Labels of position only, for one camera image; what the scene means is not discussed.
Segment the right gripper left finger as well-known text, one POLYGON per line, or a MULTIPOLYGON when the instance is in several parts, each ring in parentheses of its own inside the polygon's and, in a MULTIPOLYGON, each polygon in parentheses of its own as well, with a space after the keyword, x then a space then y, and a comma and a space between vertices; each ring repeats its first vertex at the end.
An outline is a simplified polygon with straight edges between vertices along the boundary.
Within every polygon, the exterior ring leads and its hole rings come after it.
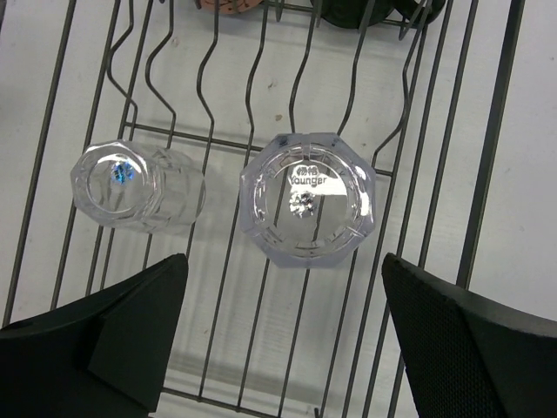
POLYGON ((1 330, 3 417, 147 417, 158 403, 188 259, 1 330))

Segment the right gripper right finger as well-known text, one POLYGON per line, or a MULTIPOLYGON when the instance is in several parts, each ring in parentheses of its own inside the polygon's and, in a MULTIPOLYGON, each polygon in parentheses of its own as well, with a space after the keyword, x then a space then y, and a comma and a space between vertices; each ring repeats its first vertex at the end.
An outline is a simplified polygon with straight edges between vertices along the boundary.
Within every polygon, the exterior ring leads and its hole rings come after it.
POLYGON ((556 323, 389 253, 381 275, 421 417, 554 417, 556 323))

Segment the small clear glass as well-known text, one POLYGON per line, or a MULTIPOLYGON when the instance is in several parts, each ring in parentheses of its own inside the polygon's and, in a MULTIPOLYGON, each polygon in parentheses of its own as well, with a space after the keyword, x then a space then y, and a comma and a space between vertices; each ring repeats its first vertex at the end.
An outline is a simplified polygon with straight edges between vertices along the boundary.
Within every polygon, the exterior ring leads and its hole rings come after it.
POLYGON ((205 203, 205 176, 186 154, 160 145, 91 145, 70 171, 76 208, 99 225, 182 235, 205 203))

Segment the large clear faceted glass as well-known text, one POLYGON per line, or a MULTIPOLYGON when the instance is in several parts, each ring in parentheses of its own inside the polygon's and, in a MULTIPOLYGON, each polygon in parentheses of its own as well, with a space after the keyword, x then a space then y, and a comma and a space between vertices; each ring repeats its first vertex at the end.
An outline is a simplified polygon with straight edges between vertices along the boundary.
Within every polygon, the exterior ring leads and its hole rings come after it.
POLYGON ((276 266, 329 268, 373 232, 375 192, 339 135, 279 134, 240 173, 240 229, 276 266))

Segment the black wire dish rack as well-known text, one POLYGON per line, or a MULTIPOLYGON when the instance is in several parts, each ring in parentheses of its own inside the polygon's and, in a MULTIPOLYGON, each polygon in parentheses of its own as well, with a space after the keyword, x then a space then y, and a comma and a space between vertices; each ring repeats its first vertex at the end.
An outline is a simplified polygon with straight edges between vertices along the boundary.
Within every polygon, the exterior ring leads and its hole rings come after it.
POLYGON ((413 417, 380 266, 455 280, 503 37, 482 1, 367 31, 307 1, 238 15, 192 1, 1 4, 1 322, 190 264, 159 417, 413 417), (238 175, 279 133, 338 133, 377 173, 378 220, 330 270, 281 268, 240 230, 238 175), (205 175, 181 233, 102 227, 70 170, 105 141, 169 147, 205 175))

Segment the pink mug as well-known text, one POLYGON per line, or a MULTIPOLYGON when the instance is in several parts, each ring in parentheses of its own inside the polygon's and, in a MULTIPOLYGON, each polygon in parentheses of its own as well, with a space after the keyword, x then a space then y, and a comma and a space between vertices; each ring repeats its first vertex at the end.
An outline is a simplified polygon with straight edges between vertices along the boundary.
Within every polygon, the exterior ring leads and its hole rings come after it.
POLYGON ((262 3, 261 0, 194 0, 198 9, 218 10, 219 14, 237 15, 254 9, 262 3))

